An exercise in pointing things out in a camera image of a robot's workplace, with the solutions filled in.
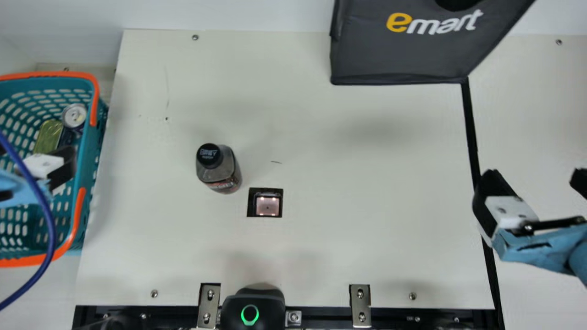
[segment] black border strip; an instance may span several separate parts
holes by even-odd
[[[469,151],[469,163],[471,165],[471,178],[473,180],[473,189],[476,188],[481,178],[479,166],[479,155],[477,151],[477,134],[475,133],[475,120],[473,118],[473,102],[471,101],[471,89],[469,87],[469,78],[461,84],[461,94],[463,96],[463,111],[465,115],[465,129],[467,132],[467,146]],[[501,309],[500,283],[497,280],[497,270],[495,268],[495,257],[493,249],[481,239],[483,244],[483,254],[485,255],[485,266],[487,268],[487,277],[489,279],[489,288],[491,297],[497,313],[497,322],[500,329],[505,330],[504,315]]]
[[[301,329],[352,329],[350,307],[288,307],[302,312]],[[373,329],[495,329],[493,309],[372,308]],[[100,327],[105,317],[126,320],[122,329],[191,329],[198,306],[76,306],[73,329]]]

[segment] green ring light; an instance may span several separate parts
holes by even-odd
[[[257,314],[255,315],[255,318],[252,321],[249,321],[249,320],[247,320],[245,318],[245,309],[247,309],[249,307],[255,308],[255,312],[257,312]],[[241,320],[242,320],[242,323],[244,325],[246,325],[246,326],[253,326],[253,325],[255,325],[255,323],[256,323],[256,321],[258,319],[259,319],[259,309],[257,308],[257,306],[255,306],[255,305],[247,305],[247,306],[244,306],[242,308],[242,311],[241,311]]]

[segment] can lid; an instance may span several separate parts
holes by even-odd
[[[224,155],[222,155],[220,147],[214,143],[203,144],[198,149],[198,153],[195,156],[195,159],[198,161],[198,163],[209,170],[220,166],[220,164],[222,164],[223,158]]]
[[[63,125],[70,129],[83,126],[86,118],[87,109],[86,106],[82,103],[72,103],[61,113],[61,120]]]

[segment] bolt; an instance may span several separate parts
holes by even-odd
[[[289,314],[289,320],[292,322],[297,322],[299,320],[299,316],[297,313],[291,313]]]

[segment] bottle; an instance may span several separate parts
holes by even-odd
[[[241,185],[241,170],[232,149],[223,144],[206,143],[195,156],[198,179],[221,194],[231,194]]]

